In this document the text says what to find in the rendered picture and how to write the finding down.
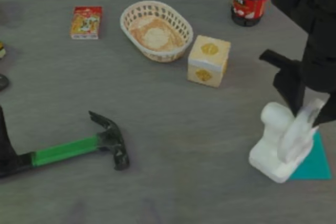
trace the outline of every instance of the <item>white basket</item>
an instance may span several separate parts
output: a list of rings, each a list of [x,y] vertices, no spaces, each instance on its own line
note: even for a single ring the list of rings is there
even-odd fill
[[[143,47],[129,32],[129,27],[136,19],[145,16],[155,16],[167,21],[183,38],[184,45],[167,52],[156,52]],[[157,62],[171,62],[183,56],[187,47],[193,41],[193,28],[177,11],[169,5],[158,1],[137,2],[124,10],[120,17],[120,26],[126,36],[149,59]]]

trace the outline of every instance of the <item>tabletop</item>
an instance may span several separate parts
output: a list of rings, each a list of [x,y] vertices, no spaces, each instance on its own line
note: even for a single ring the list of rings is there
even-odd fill
[[[0,93],[8,133],[21,154],[96,134],[100,113],[121,128],[131,159],[92,153],[0,181],[1,224],[332,223],[335,180],[276,184],[248,163],[260,139],[260,113],[272,101],[277,69],[266,49],[300,59],[307,35],[269,6],[259,25],[230,18],[230,0],[157,0],[171,5],[195,35],[230,41],[218,89],[187,81],[187,56],[173,63],[144,57],[119,18],[141,0],[1,0]],[[75,6],[102,6],[99,40],[71,40]],[[315,93],[309,92],[308,98]],[[332,124],[321,134],[332,171]]]

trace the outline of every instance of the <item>teal mat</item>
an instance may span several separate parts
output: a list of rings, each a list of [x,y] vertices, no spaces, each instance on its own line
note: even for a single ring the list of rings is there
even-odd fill
[[[314,136],[313,149],[290,179],[331,179],[332,175],[325,154],[321,134],[317,132]]]

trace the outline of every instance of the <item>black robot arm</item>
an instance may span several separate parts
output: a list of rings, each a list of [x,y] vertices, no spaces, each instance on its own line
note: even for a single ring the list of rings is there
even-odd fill
[[[336,120],[336,0],[271,0],[308,33],[302,61],[292,61],[267,50],[260,57],[280,68],[274,86],[293,114],[303,104],[306,87],[330,95],[315,125]]]

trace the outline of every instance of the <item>white bottle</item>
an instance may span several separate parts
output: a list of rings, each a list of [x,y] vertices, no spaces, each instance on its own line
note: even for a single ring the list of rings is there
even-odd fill
[[[318,129],[313,123],[323,106],[316,99],[294,118],[287,107],[268,103],[261,113],[264,134],[250,152],[250,164],[277,183],[288,180],[313,147]]]

